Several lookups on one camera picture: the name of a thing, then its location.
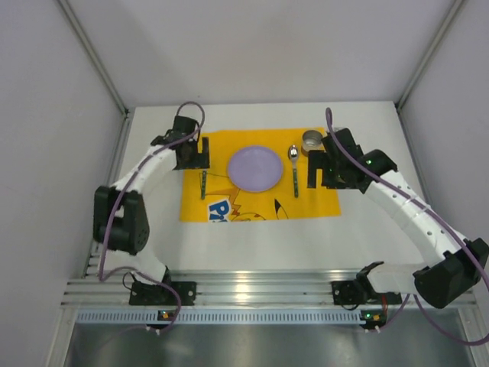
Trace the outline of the metal fork green handle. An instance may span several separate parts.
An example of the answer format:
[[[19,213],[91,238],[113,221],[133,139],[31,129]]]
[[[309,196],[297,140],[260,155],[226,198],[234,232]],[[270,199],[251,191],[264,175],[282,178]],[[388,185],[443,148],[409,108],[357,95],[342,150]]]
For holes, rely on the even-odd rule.
[[[207,182],[207,170],[203,170],[201,174],[201,183],[200,183],[201,200],[204,200],[206,198],[206,182]]]

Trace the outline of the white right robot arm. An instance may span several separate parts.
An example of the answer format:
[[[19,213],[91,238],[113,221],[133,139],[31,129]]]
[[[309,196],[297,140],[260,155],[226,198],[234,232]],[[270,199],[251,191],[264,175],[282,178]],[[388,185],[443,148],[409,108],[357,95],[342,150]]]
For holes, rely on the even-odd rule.
[[[390,265],[376,261],[362,268],[356,281],[365,297],[397,292],[421,297],[442,309],[481,279],[488,259],[483,239],[469,240],[436,214],[410,188],[397,165],[381,150],[364,153],[347,128],[322,139],[321,150],[308,153],[307,186],[358,190],[398,225],[417,247],[419,264]]]

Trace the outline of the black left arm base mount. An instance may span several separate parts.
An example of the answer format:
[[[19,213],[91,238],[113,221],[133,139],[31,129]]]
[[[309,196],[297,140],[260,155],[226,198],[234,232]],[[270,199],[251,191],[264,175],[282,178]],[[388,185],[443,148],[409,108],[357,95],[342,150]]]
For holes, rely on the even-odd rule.
[[[129,287],[126,282],[125,274],[123,277],[123,286],[130,291],[128,303],[131,306],[176,306],[176,297],[167,289],[162,288],[155,283],[144,283],[139,281],[131,274],[132,283]],[[183,306],[193,306],[196,299],[197,283],[194,281],[172,281],[167,274],[163,278],[163,282],[172,287],[179,295]]]

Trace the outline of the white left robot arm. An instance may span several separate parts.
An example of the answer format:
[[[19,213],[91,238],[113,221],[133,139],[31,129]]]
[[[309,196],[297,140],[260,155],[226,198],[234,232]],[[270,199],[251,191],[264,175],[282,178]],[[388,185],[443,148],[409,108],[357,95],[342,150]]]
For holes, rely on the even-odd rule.
[[[172,171],[210,167],[209,140],[200,138],[204,123],[204,118],[175,115],[172,128],[151,141],[125,176],[96,189],[92,237],[102,245],[101,282],[117,271],[130,271],[146,283],[163,280],[167,267],[149,244],[148,197]]]

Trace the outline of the purple plastic plate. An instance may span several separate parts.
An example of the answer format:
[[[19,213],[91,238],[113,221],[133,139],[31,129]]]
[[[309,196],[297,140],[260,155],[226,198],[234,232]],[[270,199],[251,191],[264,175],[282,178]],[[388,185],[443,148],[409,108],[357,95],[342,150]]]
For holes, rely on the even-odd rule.
[[[283,176],[283,163],[270,148],[251,145],[232,155],[228,161],[227,175],[240,190],[261,193],[279,183]]]

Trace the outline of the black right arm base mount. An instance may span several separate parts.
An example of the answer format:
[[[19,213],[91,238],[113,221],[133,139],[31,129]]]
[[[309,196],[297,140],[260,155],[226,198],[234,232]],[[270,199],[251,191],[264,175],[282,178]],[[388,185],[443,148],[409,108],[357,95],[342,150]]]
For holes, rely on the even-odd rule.
[[[331,283],[333,303],[336,306],[352,308],[361,305],[398,305],[403,298],[398,293],[376,293],[365,290],[358,281],[333,281]]]

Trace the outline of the metal spoon green handle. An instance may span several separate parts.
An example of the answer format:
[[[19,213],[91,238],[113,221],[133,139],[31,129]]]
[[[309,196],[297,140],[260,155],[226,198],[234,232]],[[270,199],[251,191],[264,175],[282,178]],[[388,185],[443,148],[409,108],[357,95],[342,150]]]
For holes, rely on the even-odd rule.
[[[299,150],[296,145],[291,145],[288,149],[287,156],[292,164],[292,175],[293,175],[293,191],[294,197],[299,197],[299,186],[298,186],[298,173],[297,173],[297,161],[299,160]]]

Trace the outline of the yellow printed cloth placemat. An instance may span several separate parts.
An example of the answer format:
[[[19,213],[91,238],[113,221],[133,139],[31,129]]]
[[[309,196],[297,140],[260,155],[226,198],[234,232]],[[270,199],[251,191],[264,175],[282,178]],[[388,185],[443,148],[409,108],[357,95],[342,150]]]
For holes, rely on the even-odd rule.
[[[180,204],[182,222],[247,222],[263,220],[310,219],[340,216],[336,190],[321,185],[307,187],[307,157],[300,155],[296,164],[299,196],[294,196],[293,166],[287,156],[291,145],[300,146],[307,128],[262,130],[221,130],[202,136],[209,140],[210,168],[206,171],[206,195],[202,194],[202,171],[189,170],[183,175]],[[228,178],[228,162],[242,148],[259,145],[271,149],[282,162],[278,183],[262,193],[236,187]]]

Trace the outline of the metal cup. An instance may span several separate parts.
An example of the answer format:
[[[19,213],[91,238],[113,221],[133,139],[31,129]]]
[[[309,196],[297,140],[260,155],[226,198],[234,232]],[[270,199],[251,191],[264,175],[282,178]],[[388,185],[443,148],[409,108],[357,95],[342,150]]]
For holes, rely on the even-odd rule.
[[[301,139],[301,152],[308,157],[311,151],[320,151],[322,145],[323,134],[318,130],[306,130]]]

